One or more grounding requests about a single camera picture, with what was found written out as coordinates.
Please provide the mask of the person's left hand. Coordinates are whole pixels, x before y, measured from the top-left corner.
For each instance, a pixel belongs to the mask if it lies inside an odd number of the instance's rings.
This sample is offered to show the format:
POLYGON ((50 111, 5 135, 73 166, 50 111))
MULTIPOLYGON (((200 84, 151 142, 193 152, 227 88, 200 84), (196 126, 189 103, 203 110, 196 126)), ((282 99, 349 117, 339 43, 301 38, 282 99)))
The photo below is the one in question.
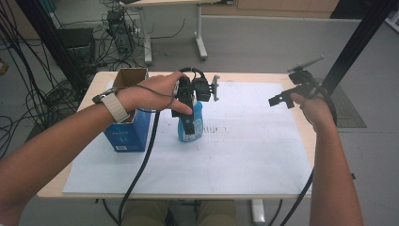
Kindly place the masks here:
POLYGON ((190 115, 193 110, 173 96, 175 85, 181 77, 185 77, 185 74, 174 72, 169 75, 152 76, 138 85, 119 91, 117 97, 127 112, 137 108, 172 109, 190 115))

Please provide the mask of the black computer tower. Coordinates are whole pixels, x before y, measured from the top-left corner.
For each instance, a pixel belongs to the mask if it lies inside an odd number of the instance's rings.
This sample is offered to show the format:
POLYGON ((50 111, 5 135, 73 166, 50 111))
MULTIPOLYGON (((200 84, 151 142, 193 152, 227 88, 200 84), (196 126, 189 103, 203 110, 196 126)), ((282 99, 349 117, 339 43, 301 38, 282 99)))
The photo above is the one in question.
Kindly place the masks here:
POLYGON ((119 54, 129 54, 133 52, 132 37, 129 27, 124 19, 124 11, 122 9, 109 10, 106 20, 111 36, 115 40, 115 44, 119 54))

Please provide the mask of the person's left leg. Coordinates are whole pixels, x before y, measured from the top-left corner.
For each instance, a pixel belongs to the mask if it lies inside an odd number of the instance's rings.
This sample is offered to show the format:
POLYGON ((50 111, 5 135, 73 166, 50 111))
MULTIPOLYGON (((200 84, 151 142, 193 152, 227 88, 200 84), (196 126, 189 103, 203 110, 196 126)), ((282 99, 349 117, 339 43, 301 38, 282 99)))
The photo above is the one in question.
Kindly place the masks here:
POLYGON ((121 226, 166 226, 168 204, 165 201, 128 201, 121 226))

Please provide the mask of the person's right hand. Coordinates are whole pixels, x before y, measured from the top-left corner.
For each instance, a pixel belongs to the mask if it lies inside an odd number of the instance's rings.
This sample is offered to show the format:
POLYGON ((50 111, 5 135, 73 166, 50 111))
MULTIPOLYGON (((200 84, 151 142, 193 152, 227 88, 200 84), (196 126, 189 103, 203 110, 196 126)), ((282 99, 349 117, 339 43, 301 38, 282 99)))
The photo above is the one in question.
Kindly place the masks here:
POLYGON ((311 123, 315 132, 332 128, 335 125, 327 103, 320 95, 309 99, 293 93, 291 98, 299 105, 299 108, 302 110, 305 118, 311 123))

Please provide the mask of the person's right leg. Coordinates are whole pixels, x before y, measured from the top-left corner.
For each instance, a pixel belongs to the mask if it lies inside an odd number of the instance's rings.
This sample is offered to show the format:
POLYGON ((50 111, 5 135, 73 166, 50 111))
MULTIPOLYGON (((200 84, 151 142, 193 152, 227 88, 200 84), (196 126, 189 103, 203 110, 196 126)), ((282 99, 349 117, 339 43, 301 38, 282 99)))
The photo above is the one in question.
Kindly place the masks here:
POLYGON ((198 213, 198 226, 237 226, 235 202, 202 201, 198 213))

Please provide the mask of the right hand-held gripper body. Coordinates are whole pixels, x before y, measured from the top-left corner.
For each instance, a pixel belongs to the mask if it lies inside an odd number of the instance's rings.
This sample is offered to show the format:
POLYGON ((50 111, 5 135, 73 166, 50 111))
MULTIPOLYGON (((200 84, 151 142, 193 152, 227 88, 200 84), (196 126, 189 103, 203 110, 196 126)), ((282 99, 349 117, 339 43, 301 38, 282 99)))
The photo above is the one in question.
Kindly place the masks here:
POLYGON ((319 87, 317 81, 314 79, 310 72, 306 71, 306 68, 310 67, 312 64, 315 64, 322 59, 324 59, 324 56, 320 55, 316 59, 305 63, 300 63, 294 66, 292 69, 288 70, 291 81, 298 88, 304 89, 303 96, 306 98, 312 98, 314 95, 316 95, 317 89, 319 87))

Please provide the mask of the grey floor mat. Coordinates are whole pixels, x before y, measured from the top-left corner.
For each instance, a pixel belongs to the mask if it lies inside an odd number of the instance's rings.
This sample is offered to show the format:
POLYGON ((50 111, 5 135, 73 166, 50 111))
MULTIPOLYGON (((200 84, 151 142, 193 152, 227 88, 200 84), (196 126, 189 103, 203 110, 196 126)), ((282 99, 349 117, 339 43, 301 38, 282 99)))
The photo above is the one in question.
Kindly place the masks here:
POLYGON ((343 89, 338 86, 331 94, 331 100, 336 108, 339 128, 366 128, 367 125, 353 106, 343 89))

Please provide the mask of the white table leg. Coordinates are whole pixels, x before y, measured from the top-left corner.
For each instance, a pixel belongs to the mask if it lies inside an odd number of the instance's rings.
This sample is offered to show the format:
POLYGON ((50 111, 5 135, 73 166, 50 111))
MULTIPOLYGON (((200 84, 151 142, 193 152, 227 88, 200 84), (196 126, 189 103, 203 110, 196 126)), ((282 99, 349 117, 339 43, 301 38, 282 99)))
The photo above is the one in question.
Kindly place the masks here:
POLYGON ((255 199, 250 201, 252 222, 255 225, 265 225, 265 214, 263 201, 261 199, 255 199))

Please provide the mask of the blue plastic bottle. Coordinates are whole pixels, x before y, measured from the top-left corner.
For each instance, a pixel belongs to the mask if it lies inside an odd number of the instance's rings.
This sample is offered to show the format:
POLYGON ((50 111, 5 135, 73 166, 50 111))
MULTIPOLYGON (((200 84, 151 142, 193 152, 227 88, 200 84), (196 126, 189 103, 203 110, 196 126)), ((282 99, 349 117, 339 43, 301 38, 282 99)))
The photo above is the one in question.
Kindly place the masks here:
POLYGON ((191 123, 183 121, 179 118, 178 135, 181 142, 191 142, 202 136, 203 119, 202 119, 202 103, 194 100, 193 102, 194 118, 191 123))

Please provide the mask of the blue cardboard box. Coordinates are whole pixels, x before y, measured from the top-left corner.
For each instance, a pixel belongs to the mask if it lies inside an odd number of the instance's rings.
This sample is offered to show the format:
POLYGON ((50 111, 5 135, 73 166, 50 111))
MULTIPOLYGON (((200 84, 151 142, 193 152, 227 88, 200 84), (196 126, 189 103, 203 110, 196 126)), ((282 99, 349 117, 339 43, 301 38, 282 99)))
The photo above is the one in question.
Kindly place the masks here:
MULTIPOLYGON (((118 71, 112 87, 131 87, 149 77, 146 68, 124 68, 118 71)), ((136 110, 124 122, 113 123, 104 131, 105 136, 118 153, 144 152, 149 133, 151 114, 136 110)))

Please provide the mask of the white desk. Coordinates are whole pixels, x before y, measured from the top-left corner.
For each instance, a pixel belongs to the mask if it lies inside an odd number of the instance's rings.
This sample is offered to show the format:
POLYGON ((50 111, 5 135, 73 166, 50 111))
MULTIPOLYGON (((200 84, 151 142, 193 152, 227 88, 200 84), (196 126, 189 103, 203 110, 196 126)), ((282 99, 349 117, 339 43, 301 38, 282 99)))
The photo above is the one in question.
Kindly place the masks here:
POLYGON ((120 5, 125 8, 135 8, 139 14, 140 31, 143 34, 144 44, 144 62, 147 65, 152 64, 152 44, 151 37, 146 27, 146 16, 144 7, 170 6, 170 5, 195 5, 197 7, 197 25, 194 37, 199 49, 199 56, 202 60, 208 57, 203 38, 202 38, 202 5, 213 4, 220 0, 119 0, 120 5))

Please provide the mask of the black frame post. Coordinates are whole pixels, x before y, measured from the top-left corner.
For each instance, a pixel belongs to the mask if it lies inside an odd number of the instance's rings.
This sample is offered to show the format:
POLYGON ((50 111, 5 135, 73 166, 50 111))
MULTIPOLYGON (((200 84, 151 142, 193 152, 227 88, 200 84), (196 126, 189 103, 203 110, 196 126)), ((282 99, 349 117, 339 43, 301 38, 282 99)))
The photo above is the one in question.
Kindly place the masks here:
POLYGON ((331 95, 393 9, 397 0, 376 0, 327 73, 320 89, 331 95))
POLYGON ((79 94, 88 89, 88 82, 74 64, 71 55, 58 35, 51 17, 42 7, 40 0, 15 0, 28 22, 39 35, 58 67, 79 94))

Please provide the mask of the person's leg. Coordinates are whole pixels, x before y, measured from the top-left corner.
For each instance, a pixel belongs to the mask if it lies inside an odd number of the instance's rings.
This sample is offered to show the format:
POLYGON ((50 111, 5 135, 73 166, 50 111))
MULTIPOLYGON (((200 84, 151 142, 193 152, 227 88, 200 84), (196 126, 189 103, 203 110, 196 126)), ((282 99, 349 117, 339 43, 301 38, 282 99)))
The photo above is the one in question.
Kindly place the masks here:
POLYGON ((121 226, 166 226, 168 204, 165 201, 128 201, 121 226))
POLYGON ((202 201, 198 213, 198 226, 237 226, 235 202, 202 201))

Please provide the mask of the black equipment case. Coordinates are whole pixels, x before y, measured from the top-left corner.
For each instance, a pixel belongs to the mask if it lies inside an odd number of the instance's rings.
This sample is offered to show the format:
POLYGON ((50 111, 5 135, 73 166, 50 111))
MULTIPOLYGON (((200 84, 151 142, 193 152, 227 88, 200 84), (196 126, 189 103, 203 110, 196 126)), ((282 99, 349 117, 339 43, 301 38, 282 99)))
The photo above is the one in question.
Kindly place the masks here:
POLYGON ((80 66, 90 66, 95 61, 93 28, 63 28, 57 34, 67 48, 72 60, 80 66))

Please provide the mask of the beige watch band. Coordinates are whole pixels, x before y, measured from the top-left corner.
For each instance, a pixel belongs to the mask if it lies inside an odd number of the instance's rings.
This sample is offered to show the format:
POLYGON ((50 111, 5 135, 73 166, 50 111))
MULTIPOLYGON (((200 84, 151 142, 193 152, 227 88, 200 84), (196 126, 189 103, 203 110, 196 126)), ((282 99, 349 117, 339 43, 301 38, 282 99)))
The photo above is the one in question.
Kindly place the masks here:
POLYGON ((92 102, 94 104, 104 104, 108 109, 115 122, 122 122, 130 117, 120 100, 117 97, 119 90, 117 88, 107 89, 106 91, 94 96, 92 102))

